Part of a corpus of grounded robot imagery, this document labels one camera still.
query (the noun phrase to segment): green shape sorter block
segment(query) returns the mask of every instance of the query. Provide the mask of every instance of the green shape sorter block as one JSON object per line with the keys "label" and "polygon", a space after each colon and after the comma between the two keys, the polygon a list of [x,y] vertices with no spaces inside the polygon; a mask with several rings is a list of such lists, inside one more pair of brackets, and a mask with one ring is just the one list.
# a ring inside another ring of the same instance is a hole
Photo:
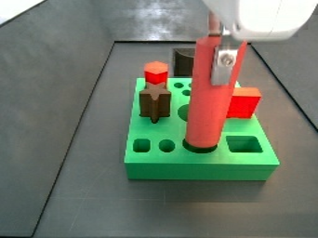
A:
{"label": "green shape sorter block", "polygon": [[186,121],[178,110],[189,104],[191,78],[169,78],[170,117],[153,124],[139,116],[139,91],[145,78],[137,79],[133,118],[124,164],[128,179],[266,180],[279,165],[257,117],[227,119],[218,149],[190,152],[183,146]]}

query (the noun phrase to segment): green block top surface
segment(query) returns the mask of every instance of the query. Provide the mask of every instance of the green block top surface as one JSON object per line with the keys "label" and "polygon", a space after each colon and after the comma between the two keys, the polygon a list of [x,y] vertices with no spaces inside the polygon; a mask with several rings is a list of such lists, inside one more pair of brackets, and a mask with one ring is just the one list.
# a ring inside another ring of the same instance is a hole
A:
{"label": "green block top surface", "polygon": [[227,119],[218,149],[210,153],[190,152],[183,146],[186,121],[178,111],[189,104],[191,78],[169,78],[171,91],[170,117],[153,124],[149,117],[139,116],[139,91],[145,78],[137,79],[133,119],[126,150],[126,164],[210,164],[243,165],[245,169],[262,165],[262,169],[279,165],[271,144],[253,116],[251,119]]}

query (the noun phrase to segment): red cylinder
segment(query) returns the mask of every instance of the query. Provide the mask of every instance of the red cylinder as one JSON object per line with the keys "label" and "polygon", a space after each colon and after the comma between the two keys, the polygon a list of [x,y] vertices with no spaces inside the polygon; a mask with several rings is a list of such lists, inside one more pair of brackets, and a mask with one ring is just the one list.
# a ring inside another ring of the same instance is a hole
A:
{"label": "red cylinder", "polygon": [[219,143],[246,49],[245,42],[238,49],[230,84],[226,86],[213,86],[211,70],[214,51],[219,44],[221,38],[218,36],[207,36],[197,41],[186,125],[186,144],[199,149],[217,148]]}

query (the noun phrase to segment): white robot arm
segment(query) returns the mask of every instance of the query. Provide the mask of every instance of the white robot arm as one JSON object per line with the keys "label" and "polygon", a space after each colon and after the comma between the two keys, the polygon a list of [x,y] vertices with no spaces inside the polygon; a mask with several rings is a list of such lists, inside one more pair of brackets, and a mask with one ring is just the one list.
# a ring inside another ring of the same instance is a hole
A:
{"label": "white robot arm", "polygon": [[318,0],[203,0],[234,38],[285,40],[309,20]]}

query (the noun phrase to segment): red hexagonal block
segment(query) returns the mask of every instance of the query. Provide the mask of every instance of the red hexagonal block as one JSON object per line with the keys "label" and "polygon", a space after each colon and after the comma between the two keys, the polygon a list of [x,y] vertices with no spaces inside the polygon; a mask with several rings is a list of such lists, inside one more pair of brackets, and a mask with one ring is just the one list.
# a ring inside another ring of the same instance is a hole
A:
{"label": "red hexagonal block", "polygon": [[154,85],[167,83],[169,79],[169,65],[163,62],[154,61],[145,65],[146,82]]}

